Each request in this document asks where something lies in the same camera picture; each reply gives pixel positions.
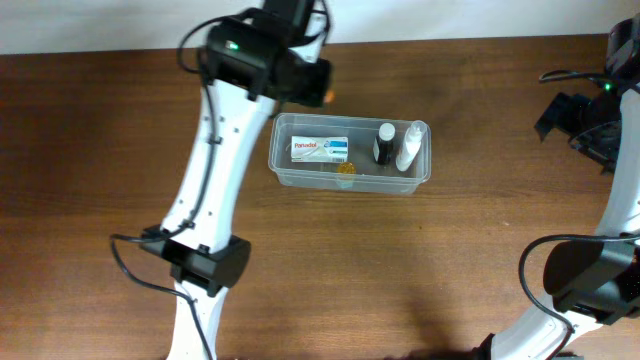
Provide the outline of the white Panadol medicine box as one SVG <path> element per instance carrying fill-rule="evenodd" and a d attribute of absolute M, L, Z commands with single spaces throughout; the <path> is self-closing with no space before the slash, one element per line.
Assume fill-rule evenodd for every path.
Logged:
<path fill-rule="evenodd" d="M 348 160 L 347 137 L 291 138 L 291 161 L 298 163 L 343 163 Z"/>

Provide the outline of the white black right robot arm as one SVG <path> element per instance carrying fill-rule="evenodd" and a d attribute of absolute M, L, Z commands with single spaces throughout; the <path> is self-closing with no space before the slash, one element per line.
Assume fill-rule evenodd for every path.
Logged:
<path fill-rule="evenodd" d="M 546 235 L 524 248 L 517 274 L 531 306 L 471 359 L 566 359 L 578 338 L 639 316 L 639 17 L 611 28 L 601 70 L 559 69 L 539 80 L 598 88 L 592 97 L 558 93 L 534 129 L 541 139 L 565 135 L 611 175 L 610 193 L 591 232 Z"/>

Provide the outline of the white calamine lotion bottle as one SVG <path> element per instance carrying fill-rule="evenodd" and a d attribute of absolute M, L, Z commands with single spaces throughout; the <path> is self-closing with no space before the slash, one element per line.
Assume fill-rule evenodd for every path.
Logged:
<path fill-rule="evenodd" d="M 412 164 L 422 146 L 422 140 L 427 130 L 427 124 L 417 120 L 413 121 L 405 132 L 401 148 L 396 156 L 396 168 L 400 172 L 407 171 Z"/>

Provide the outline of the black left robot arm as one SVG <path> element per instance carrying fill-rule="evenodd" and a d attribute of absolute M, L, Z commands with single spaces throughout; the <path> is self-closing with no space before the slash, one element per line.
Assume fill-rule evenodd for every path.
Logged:
<path fill-rule="evenodd" d="M 319 56 L 331 29 L 324 1 L 266 1 L 202 26 L 192 70 L 201 110 L 186 172 L 162 222 L 133 240 L 170 265 L 171 359 L 215 358 L 225 297 L 251 252 L 231 226 L 256 140 L 277 106 L 322 106 L 332 70 Z"/>

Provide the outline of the small gold-lid jar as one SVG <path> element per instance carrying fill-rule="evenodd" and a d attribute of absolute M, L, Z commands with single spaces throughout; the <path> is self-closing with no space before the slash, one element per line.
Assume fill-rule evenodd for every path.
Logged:
<path fill-rule="evenodd" d="M 336 183 L 341 189 L 348 189 L 353 186 L 356 168 L 351 162 L 343 162 L 336 169 Z"/>

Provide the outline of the orange effervescent tablet tube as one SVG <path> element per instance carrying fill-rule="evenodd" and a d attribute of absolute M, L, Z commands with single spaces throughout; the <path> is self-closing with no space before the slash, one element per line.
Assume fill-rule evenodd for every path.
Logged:
<path fill-rule="evenodd" d="M 335 93 L 333 90 L 328 90 L 327 93 L 324 96 L 323 99 L 323 103 L 324 104 L 330 104 L 331 102 L 333 102 L 335 99 Z"/>

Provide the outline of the dark brown syrup bottle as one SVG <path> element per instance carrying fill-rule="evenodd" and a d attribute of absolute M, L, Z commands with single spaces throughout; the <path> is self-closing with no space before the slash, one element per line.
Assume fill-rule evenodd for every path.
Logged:
<path fill-rule="evenodd" d="M 373 145 L 373 157 L 378 165 L 390 163 L 395 133 L 395 127 L 391 123 L 384 123 L 380 126 Z"/>

